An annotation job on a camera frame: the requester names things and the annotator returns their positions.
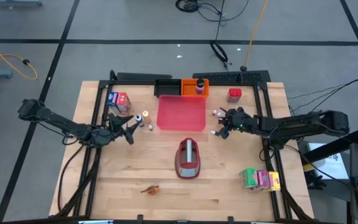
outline gray floor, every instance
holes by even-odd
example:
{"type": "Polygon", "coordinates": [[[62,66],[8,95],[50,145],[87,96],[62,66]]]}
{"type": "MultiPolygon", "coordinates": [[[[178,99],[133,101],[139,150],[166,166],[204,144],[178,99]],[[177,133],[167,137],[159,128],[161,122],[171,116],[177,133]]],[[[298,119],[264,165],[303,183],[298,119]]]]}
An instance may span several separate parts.
{"type": "MultiPolygon", "coordinates": [[[[205,1],[220,6],[220,1],[205,1]]],[[[174,2],[81,0],[68,38],[214,38],[216,23],[205,21],[197,13],[178,11],[174,2]]],[[[48,0],[41,8],[4,8],[0,12],[0,38],[59,39],[72,3],[73,0],[48,0]]],[[[358,25],[358,1],[347,0],[347,3],[358,25]]],[[[244,4],[245,1],[240,0],[226,1],[226,16],[235,15],[244,4]]],[[[219,38],[249,40],[262,5],[261,0],[250,0],[243,15],[220,28],[219,38]]],[[[357,40],[337,0],[270,1],[255,39],[357,40]]],[[[229,69],[238,70],[244,63],[248,46],[223,47],[232,62],[229,69]]],[[[56,48],[57,44],[0,44],[2,53],[28,58],[40,75],[36,81],[26,80],[16,73],[10,80],[0,80],[0,201],[29,125],[17,119],[16,111],[22,99],[39,97],[56,48]]],[[[33,75],[20,61],[11,61],[26,74],[33,75]]],[[[358,46],[255,45],[248,63],[250,70],[269,70],[274,82],[284,82],[287,96],[296,96],[358,78],[358,46]]],[[[0,68],[6,68],[1,60],[0,68]]],[[[167,73],[175,78],[188,78],[196,72],[224,71],[208,45],[66,44],[46,99],[47,106],[72,118],[81,82],[106,79],[110,69],[116,72],[167,73]]],[[[313,98],[289,102],[296,108],[313,98]]],[[[297,113],[307,113],[315,105],[300,108],[297,113]]],[[[351,130],[357,130],[358,83],[341,90],[319,109],[345,112],[349,116],[351,130]]],[[[309,138],[317,142],[333,139],[328,136],[309,138]]],[[[54,133],[40,127],[36,129],[5,221],[48,215],[63,157],[64,147],[60,141],[54,133]]],[[[318,192],[311,193],[311,200],[317,218],[327,222],[344,222],[344,202],[318,192]]]]}

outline white paper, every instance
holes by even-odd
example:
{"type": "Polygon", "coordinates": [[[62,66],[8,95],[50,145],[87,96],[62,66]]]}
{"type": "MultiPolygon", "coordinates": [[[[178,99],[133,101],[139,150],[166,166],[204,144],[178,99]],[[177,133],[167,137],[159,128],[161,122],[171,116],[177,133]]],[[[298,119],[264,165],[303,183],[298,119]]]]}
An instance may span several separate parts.
{"type": "MultiPolygon", "coordinates": [[[[323,145],[325,144],[308,143],[308,148],[310,151],[312,151],[323,145]]],[[[346,168],[345,165],[343,164],[343,160],[340,153],[325,158],[325,161],[326,161],[325,165],[323,165],[322,167],[318,167],[318,169],[337,179],[341,179],[341,180],[349,179],[349,176],[347,175],[346,168]]],[[[324,175],[323,173],[320,173],[320,171],[316,169],[315,171],[317,175],[323,176],[323,180],[331,179],[328,176],[324,175]]]]}

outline pink plastic bin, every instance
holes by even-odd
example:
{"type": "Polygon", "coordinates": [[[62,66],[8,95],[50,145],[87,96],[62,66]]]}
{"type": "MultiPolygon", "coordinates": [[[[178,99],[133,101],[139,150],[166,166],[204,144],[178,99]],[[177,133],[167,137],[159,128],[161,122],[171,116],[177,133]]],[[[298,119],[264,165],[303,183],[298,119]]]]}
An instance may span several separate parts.
{"type": "Polygon", "coordinates": [[[202,131],[205,128],[205,98],[162,95],[157,126],[162,130],[202,131]]]}

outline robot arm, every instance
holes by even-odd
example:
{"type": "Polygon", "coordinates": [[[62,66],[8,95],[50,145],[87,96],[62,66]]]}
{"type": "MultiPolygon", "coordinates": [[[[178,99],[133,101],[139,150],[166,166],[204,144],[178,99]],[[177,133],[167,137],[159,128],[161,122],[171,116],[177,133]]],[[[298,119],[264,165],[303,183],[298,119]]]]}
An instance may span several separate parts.
{"type": "Polygon", "coordinates": [[[114,141],[116,138],[125,136],[129,144],[134,143],[132,137],[138,123],[124,130],[122,125],[127,123],[133,116],[114,116],[109,114],[109,126],[104,129],[99,126],[75,123],[46,108],[39,100],[23,100],[23,105],[18,110],[19,118],[30,122],[46,122],[62,130],[64,135],[74,135],[85,146],[101,147],[114,141]]]}
{"type": "Polygon", "coordinates": [[[290,139],[299,139],[316,134],[343,136],[349,133],[347,115],[338,111],[310,112],[286,118],[251,117],[242,107],[229,109],[225,117],[219,119],[223,124],[219,135],[226,139],[230,131],[257,134],[269,139],[274,149],[283,149],[290,139]]]}

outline wooden table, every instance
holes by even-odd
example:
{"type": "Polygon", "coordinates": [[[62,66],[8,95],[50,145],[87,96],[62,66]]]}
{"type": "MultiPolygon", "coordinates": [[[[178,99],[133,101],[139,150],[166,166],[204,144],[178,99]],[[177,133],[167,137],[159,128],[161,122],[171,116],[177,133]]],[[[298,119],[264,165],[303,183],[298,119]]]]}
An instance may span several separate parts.
{"type": "MultiPolygon", "coordinates": [[[[97,86],[98,82],[83,82],[74,115],[77,123],[91,122],[97,86]]],[[[206,127],[202,132],[190,132],[158,128],[158,98],[153,96],[154,86],[114,85],[114,91],[124,91],[129,95],[132,114],[149,111],[154,130],[138,128],[133,145],[119,138],[103,147],[91,217],[134,220],[138,214],[143,214],[145,220],[224,221],[228,216],[233,216],[236,221],[274,221],[269,193],[242,189],[239,180],[239,172],[245,168],[265,169],[265,163],[258,157],[262,148],[260,136],[232,132],[224,140],[210,133],[221,128],[216,117],[212,116],[212,110],[219,107],[229,109],[242,106],[246,113],[257,114],[253,88],[240,88],[240,101],[229,104],[226,102],[229,86],[211,86],[206,100],[206,127]],[[174,166],[178,144],[187,137],[193,138],[200,149],[201,172],[193,180],[179,179],[174,166]],[[155,184],[160,186],[157,194],[140,192],[155,184]]],[[[268,92],[273,116],[289,116],[283,84],[268,83],[268,92]]],[[[260,97],[266,115],[261,92],[260,97]]],[[[296,147],[295,142],[289,142],[289,145],[296,147]]],[[[79,146],[74,144],[66,147],[62,167],[79,146]]],[[[65,172],[62,205],[77,189],[84,153],[85,150],[82,150],[65,172]]],[[[299,154],[285,148],[281,150],[281,156],[287,189],[305,213],[313,217],[299,154]]],[[[86,190],[80,214],[84,214],[87,194],[86,190]]],[[[277,195],[280,216],[283,218],[281,193],[277,192],[277,195]]],[[[57,212],[56,189],[50,214],[57,212]]]]}

